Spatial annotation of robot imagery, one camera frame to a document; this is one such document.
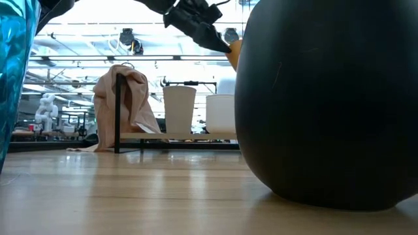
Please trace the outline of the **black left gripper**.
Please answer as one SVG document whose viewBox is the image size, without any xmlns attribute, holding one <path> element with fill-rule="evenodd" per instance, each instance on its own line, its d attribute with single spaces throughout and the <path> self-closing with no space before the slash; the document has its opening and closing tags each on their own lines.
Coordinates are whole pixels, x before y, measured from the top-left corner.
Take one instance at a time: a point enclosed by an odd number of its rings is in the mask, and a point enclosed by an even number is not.
<svg viewBox="0 0 418 235">
<path fill-rule="evenodd" d="M 222 16 L 218 6 L 206 0 L 178 0 L 163 15 L 163 23 L 165 28 L 171 25 L 180 31 L 194 31 L 192 39 L 202 48 L 229 54 L 231 49 L 213 26 Z"/>
</svg>

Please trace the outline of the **small orange plastic cup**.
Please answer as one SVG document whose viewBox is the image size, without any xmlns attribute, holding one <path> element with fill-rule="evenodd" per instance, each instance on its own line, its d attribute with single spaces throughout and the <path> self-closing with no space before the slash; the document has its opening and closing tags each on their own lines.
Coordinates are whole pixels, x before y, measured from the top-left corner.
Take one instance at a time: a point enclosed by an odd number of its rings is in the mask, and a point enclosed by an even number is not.
<svg viewBox="0 0 418 235">
<path fill-rule="evenodd" d="M 229 45 L 229 49 L 231 50 L 229 53 L 226 53 L 226 58 L 228 59 L 229 63 L 231 64 L 234 71 L 237 71 L 238 61 L 240 57 L 240 51 L 242 46 L 242 40 L 236 40 Z"/>
</svg>

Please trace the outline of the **white mug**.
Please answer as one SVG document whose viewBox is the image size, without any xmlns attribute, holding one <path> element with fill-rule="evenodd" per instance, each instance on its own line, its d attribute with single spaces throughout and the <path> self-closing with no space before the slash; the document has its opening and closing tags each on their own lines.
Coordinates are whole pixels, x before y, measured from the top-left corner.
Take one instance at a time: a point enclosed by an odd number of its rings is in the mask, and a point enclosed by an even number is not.
<svg viewBox="0 0 418 235">
<path fill-rule="evenodd" d="M 234 95 L 206 97 L 206 130 L 209 133 L 235 133 Z"/>
</svg>

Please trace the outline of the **beige ribbed cup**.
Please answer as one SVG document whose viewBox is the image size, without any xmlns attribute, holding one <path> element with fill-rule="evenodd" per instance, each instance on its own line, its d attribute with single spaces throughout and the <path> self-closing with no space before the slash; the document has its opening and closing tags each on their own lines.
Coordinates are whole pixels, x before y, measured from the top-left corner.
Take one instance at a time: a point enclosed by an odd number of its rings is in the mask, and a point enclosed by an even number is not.
<svg viewBox="0 0 418 235">
<path fill-rule="evenodd" d="M 167 133 L 189 134 L 193 119 L 196 89 L 187 86 L 163 88 Z"/>
</svg>

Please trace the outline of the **pink cloth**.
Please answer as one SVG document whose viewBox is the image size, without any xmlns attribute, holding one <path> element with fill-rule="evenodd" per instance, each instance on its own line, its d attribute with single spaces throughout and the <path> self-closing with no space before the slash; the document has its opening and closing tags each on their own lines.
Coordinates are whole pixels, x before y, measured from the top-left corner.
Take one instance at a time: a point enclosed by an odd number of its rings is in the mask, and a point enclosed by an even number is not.
<svg viewBox="0 0 418 235">
<path fill-rule="evenodd" d="M 160 128 L 148 102 L 147 77 L 125 65 L 113 65 L 99 78 L 93 88 L 93 103 L 97 120 L 99 141 L 88 148 L 71 148 L 71 151 L 99 152 L 114 146 L 116 110 L 116 78 L 125 76 L 121 85 L 120 132 L 159 133 Z"/>
</svg>

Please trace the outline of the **orange bowl mug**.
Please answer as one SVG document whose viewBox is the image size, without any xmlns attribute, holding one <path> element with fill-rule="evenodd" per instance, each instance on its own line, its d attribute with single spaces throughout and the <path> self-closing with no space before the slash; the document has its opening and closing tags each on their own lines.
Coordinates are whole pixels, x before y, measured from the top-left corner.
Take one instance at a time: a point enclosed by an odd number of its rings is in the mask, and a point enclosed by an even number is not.
<svg viewBox="0 0 418 235">
<path fill-rule="evenodd" d="M 236 74 L 251 171 L 341 210 L 418 194 L 418 0 L 259 0 Z"/>
</svg>

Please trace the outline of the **teal faceted plastic tumbler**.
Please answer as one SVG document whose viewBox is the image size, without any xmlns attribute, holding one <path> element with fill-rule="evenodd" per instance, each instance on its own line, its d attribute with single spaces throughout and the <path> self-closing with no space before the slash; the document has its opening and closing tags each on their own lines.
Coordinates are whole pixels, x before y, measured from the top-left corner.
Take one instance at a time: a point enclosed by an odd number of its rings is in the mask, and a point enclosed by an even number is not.
<svg viewBox="0 0 418 235">
<path fill-rule="evenodd" d="M 0 173 L 18 115 L 40 10 L 39 0 L 0 0 Z"/>
</svg>

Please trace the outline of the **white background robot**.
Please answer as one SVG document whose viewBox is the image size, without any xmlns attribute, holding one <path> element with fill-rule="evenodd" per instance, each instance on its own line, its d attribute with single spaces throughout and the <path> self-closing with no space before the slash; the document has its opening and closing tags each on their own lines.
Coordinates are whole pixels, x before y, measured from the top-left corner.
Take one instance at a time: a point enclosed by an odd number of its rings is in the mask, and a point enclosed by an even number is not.
<svg viewBox="0 0 418 235">
<path fill-rule="evenodd" d="M 51 132 L 53 119 L 58 116 L 58 107 L 54 104 L 55 95 L 44 94 L 35 112 L 35 123 L 42 124 L 43 131 Z"/>
</svg>

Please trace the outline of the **black background rig frame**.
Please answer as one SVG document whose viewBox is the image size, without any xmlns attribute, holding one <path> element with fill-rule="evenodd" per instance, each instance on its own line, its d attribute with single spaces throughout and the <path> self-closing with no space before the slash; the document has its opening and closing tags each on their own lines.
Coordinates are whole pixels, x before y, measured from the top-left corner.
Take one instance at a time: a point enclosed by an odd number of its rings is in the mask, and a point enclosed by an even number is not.
<svg viewBox="0 0 418 235">
<path fill-rule="evenodd" d="M 217 82 L 199 82 L 199 81 L 184 81 L 184 82 L 169 82 L 166 77 L 160 80 L 161 87 L 169 87 L 169 86 L 205 86 L 211 94 L 217 94 Z M 208 86 L 214 86 L 214 90 L 211 90 Z"/>
</svg>

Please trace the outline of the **black table rig frame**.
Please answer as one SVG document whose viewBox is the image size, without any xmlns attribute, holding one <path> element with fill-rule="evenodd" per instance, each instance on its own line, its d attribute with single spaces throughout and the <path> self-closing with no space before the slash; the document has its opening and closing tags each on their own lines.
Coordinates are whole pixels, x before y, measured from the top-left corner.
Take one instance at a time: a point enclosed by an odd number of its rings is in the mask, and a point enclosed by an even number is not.
<svg viewBox="0 0 418 235">
<path fill-rule="evenodd" d="M 67 148 L 87 148 L 95 145 L 87 141 L 64 141 L 64 142 L 11 142 L 8 147 L 9 153 L 26 151 L 50 151 Z M 239 150 L 238 144 L 213 143 L 213 142 L 121 142 L 120 152 L 123 149 L 209 149 L 209 150 Z"/>
</svg>

